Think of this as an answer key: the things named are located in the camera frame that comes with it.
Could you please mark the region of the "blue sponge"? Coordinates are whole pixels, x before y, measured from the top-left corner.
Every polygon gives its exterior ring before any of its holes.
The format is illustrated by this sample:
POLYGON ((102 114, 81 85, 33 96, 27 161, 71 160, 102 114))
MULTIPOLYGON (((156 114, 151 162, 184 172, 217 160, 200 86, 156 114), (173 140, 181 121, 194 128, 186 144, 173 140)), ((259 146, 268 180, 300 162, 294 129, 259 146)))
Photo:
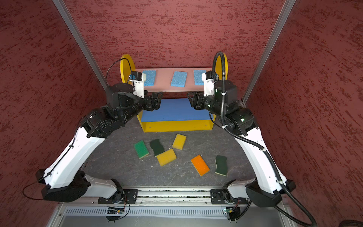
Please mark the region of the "blue sponge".
POLYGON ((204 81, 202 80, 202 74, 206 73, 205 70, 194 70, 193 77, 194 77, 194 85, 196 86, 203 86, 204 81))
POLYGON ((155 79, 156 79, 156 71, 151 71, 151 70, 147 70, 147 71, 143 71, 143 74, 145 74, 146 76, 146 80, 144 82, 144 86, 146 87, 152 87, 155 85, 155 79))
POLYGON ((187 72, 174 71, 173 78, 171 81, 172 87, 184 88, 187 79, 187 72))

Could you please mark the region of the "yellow sponge back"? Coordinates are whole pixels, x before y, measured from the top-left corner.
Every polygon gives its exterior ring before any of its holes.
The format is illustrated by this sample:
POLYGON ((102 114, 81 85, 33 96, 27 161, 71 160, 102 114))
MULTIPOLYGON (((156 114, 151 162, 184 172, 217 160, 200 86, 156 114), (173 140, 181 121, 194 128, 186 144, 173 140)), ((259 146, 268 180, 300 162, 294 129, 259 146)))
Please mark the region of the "yellow sponge back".
POLYGON ((177 134, 173 142, 172 147, 174 149, 183 150, 187 137, 181 134, 177 134))

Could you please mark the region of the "yellow sponge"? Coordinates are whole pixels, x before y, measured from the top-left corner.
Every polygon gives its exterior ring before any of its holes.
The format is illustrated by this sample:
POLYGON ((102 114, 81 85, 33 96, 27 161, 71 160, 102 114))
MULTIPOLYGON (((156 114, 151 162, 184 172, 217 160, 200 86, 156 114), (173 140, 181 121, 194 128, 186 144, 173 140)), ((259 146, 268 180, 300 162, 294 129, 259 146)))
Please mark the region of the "yellow sponge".
POLYGON ((187 137, 181 134, 177 134, 173 142, 172 147, 174 149, 183 150, 187 137))
POLYGON ((160 164, 160 166, 165 166, 168 163, 176 160, 177 156, 175 154, 175 151, 171 148, 157 156, 157 160, 160 164))

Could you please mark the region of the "orange sponge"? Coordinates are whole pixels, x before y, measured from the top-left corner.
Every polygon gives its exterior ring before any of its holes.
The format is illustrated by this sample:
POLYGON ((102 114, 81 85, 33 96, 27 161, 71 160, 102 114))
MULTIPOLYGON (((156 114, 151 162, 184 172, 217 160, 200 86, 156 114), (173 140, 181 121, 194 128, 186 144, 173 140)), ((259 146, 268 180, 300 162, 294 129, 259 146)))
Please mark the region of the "orange sponge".
POLYGON ((197 155, 196 157, 192 158, 191 162, 200 176, 203 176, 210 171, 210 168, 201 155, 197 155))

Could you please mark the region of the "yellow sponge front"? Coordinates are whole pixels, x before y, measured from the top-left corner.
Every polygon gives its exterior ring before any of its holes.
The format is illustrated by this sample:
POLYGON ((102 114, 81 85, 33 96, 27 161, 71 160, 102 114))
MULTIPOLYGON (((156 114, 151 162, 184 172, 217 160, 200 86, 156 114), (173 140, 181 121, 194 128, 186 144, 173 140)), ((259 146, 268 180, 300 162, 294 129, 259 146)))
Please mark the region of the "yellow sponge front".
POLYGON ((171 148, 157 156, 157 160, 160 164, 160 166, 165 166, 168 163, 176 160, 177 156, 175 154, 175 151, 171 148))

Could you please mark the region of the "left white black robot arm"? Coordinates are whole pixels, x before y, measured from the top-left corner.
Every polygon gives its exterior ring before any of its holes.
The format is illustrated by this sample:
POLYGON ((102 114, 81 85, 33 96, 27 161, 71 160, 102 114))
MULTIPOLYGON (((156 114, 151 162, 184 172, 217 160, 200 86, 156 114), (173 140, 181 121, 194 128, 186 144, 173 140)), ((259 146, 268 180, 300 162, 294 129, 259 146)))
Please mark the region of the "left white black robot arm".
POLYGON ((60 156, 48 168, 37 171, 38 182, 44 184, 43 200, 72 202, 81 197, 99 197, 112 203, 124 200, 123 188, 117 180, 91 177, 81 167, 115 130, 143 110, 160 108, 162 92, 149 94, 144 89, 136 89, 136 84, 129 83, 106 88, 107 104, 87 114, 60 156))

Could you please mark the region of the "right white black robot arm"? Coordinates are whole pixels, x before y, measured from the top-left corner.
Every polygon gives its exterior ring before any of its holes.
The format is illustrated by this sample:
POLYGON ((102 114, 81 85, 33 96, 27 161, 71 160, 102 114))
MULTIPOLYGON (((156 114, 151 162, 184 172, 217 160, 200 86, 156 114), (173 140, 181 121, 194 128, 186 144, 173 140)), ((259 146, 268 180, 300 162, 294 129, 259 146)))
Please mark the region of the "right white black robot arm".
POLYGON ((275 207, 282 201, 284 185, 292 191, 296 188, 279 169, 263 141, 261 131, 252 114, 239 106, 237 87, 231 81, 217 81, 210 95, 202 91, 189 92, 187 97, 192 108, 207 110, 217 116, 222 128, 236 139, 248 158, 255 178, 244 181, 231 181, 225 187, 229 198, 250 199, 258 207, 275 207))

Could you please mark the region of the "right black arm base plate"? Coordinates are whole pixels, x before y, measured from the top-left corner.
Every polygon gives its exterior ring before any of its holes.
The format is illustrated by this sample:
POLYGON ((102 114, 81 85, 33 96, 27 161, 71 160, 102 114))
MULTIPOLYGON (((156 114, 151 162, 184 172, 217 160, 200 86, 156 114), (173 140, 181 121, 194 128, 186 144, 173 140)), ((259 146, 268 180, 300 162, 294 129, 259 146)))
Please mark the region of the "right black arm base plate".
POLYGON ((210 190, 211 203, 213 205, 244 205, 248 204, 248 200, 245 198, 233 198, 227 190, 223 189, 211 189, 210 190))

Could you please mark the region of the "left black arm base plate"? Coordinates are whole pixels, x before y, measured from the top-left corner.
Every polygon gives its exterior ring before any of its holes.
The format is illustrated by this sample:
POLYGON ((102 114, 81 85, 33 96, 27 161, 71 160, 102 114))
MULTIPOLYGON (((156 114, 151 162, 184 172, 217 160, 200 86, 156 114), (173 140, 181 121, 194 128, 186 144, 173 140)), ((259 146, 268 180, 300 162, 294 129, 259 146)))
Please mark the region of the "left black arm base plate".
POLYGON ((138 189, 117 190, 109 199, 99 197, 98 204, 135 204, 138 192, 138 189))

